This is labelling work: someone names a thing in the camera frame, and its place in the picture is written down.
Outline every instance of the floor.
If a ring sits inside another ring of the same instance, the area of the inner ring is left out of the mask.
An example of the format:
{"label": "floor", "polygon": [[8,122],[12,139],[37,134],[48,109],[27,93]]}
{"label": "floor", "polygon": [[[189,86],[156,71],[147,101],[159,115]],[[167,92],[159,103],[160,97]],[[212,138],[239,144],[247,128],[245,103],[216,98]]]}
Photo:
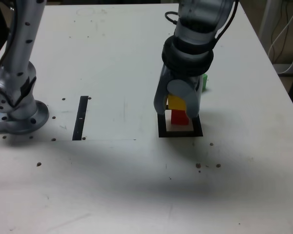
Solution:
{"label": "floor", "polygon": [[[176,0],[162,0],[162,1],[163,3],[169,3]],[[258,34],[261,20],[265,10],[266,0],[240,0],[240,2],[254,28],[254,31]],[[60,4],[60,2],[48,3],[48,5],[58,5],[58,4]],[[10,10],[3,4],[1,4],[0,6],[3,12],[3,15],[7,21],[7,24],[10,25],[11,16],[12,16]],[[293,14],[293,3],[289,4],[288,12],[290,16]],[[278,32],[280,32],[285,25],[286,25],[286,17],[284,13],[283,17],[281,18],[280,25],[276,28],[274,37],[277,36]],[[275,50],[277,53],[279,53],[281,49],[282,49],[282,40],[280,40],[280,42],[277,43],[275,46]],[[278,63],[291,63],[292,59],[293,59],[293,23],[291,24],[289,28],[288,39],[285,44],[283,54],[282,56],[280,56]],[[289,91],[293,82],[293,77],[282,77],[280,79],[285,89]]]}

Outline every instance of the silver metal arm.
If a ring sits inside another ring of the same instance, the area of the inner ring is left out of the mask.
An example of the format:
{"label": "silver metal arm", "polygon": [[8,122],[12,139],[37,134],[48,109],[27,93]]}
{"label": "silver metal arm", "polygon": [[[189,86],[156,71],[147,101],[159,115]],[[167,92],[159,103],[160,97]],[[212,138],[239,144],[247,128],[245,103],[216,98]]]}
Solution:
{"label": "silver metal arm", "polygon": [[0,60],[0,133],[42,127],[48,108],[33,97],[36,69],[29,61],[46,0],[14,0],[14,19]]}
{"label": "silver metal arm", "polygon": [[162,52],[164,65],[154,98],[158,114],[164,114],[167,96],[172,94],[185,101],[189,118],[198,116],[202,75],[212,63],[219,39],[215,35],[226,23],[234,1],[235,13],[238,0],[181,0],[175,33]]}

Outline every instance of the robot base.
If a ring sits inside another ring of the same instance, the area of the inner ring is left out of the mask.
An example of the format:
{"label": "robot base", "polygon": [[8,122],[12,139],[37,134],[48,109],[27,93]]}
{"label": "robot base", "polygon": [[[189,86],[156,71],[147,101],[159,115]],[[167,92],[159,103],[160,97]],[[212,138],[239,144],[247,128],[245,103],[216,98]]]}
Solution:
{"label": "robot base", "polygon": [[48,107],[41,101],[36,101],[37,111],[31,117],[14,120],[9,115],[0,113],[0,133],[26,134],[41,128],[49,119]]}

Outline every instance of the black cable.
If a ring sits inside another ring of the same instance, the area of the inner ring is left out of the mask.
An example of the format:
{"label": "black cable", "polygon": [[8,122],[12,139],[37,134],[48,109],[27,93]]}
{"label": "black cable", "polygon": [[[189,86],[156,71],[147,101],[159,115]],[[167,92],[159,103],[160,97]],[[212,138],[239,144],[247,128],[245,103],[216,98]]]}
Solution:
{"label": "black cable", "polygon": [[[282,8],[283,8],[283,3],[284,3],[284,1],[281,2],[280,18],[278,19],[278,22],[277,22],[277,24],[275,25],[275,27],[274,27],[274,29],[273,29],[273,31],[272,31],[272,35],[271,35],[271,37],[270,37],[270,41],[271,41],[271,43],[273,43],[273,41],[274,41],[274,40],[273,40],[274,32],[275,32],[275,30],[277,29],[277,27],[278,27],[278,25],[279,25],[279,23],[281,22],[281,19],[282,19]],[[272,51],[273,51],[272,63],[274,63],[274,56],[275,56],[274,45],[272,45]]]}
{"label": "black cable", "polygon": [[177,24],[177,21],[176,21],[176,20],[173,20],[173,19],[171,19],[171,18],[169,18],[168,15],[178,15],[178,13],[175,12],[175,11],[168,11],[168,12],[165,13],[165,18],[166,18],[168,21],[172,22],[173,24]]}
{"label": "black cable", "polygon": [[[289,3],[290,3],[290,1],[287,1],[287,4],[285,5],[285,13],[286,13],[286,18],[287,18],[287,24],[289,23],[289,14],[288,14],[288,5],[289,5]],[[275,59],[275,61],[273,61],[273,63],[276,63],[278,61],[278,59],[280,58],[280,56],[282,55],[284,47],[285,47],[285,44],[287,42],[288,33],[289,33],[289,26],[287,27],[287,32],[285,33],[282,49],[281,49],[278,57]]]}
{"label": "black cable", "polygon": [[239,0],[235,0],[235,4],[234,4],[234,9],[233,9],[233,12],[232,12],[232,15],[231,15],[231,18],[230,20],[228,21],[228,23],[226,24],[224,30],[218,35],[218,37],[216,38],[216,42],[217,43],[219,41],[219,39],[223,36],[223,34],[225,33],[225,31],[229,28],[230,24],[232,23],[233,19],[234,19],[234,16],[235,16],[235,13],[238,9],[238,5],[239,5]]}

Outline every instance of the red block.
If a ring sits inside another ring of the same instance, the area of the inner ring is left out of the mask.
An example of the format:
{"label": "red block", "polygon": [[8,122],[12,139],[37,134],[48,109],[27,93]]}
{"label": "red block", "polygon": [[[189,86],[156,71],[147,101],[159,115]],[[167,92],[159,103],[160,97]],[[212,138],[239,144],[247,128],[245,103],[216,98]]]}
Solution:
{"label": "red block", "polygon": [[170,123],[176,125],[188,125],[189,118],[185,111],[171,110]]}

